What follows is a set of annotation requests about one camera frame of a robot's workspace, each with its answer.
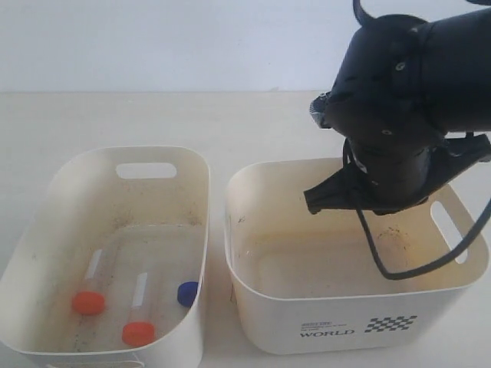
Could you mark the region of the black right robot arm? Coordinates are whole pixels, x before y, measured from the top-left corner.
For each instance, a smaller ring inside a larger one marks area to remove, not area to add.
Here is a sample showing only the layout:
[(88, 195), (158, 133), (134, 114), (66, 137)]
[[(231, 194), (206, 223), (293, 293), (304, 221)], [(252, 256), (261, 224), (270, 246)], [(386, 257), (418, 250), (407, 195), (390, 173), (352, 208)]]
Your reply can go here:
[(305, 192), (314, 214), (399, 212), (490, 158), (489, 8), (431, 22), (353, 8), (360, 27), (332, 88), (310, 106), (351, 161)]

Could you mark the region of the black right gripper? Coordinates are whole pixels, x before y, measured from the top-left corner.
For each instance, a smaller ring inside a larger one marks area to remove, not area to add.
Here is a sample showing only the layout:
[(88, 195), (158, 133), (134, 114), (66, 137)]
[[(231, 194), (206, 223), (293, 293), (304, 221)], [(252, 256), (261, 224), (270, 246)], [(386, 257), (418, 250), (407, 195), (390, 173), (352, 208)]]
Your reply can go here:
[(487, 135), (445, 140), (408, 156), (376, 154), (346, 141), (349, 163), (324, 182), (304, 191), (308, 211), (370, 210), (392, 214), (418, 206), (477, 163), (490, 161)]

